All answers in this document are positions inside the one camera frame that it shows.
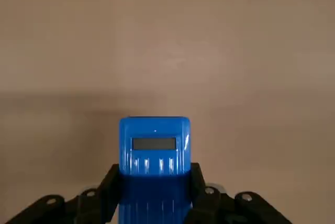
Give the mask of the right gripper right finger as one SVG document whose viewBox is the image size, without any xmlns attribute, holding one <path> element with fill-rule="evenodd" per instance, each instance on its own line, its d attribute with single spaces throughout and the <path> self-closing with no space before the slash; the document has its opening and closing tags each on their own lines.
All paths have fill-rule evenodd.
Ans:
<svg viewBox="0 0 335 224">
<path fill-rule="evenodd" d="M 251 191 L 230 197 L 207 186 L 199 163 L 192 163 L 189 175 L 192 208 L 185 223 L 290 224 L 290 221 L 259 194 Z"/>
</svg>

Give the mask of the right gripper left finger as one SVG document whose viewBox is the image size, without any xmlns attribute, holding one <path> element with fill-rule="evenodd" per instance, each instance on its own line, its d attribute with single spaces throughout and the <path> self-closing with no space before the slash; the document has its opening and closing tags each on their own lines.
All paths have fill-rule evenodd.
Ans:
<svg viewBox="0 0 335 224">
<path fill-rule="evenodd" d="M 113 164 L 98 187 L 66 201 L 63 196 L 43 196 L 7 223 L 108 223 L 121 200 L 122 177 Z"/>
</svg>

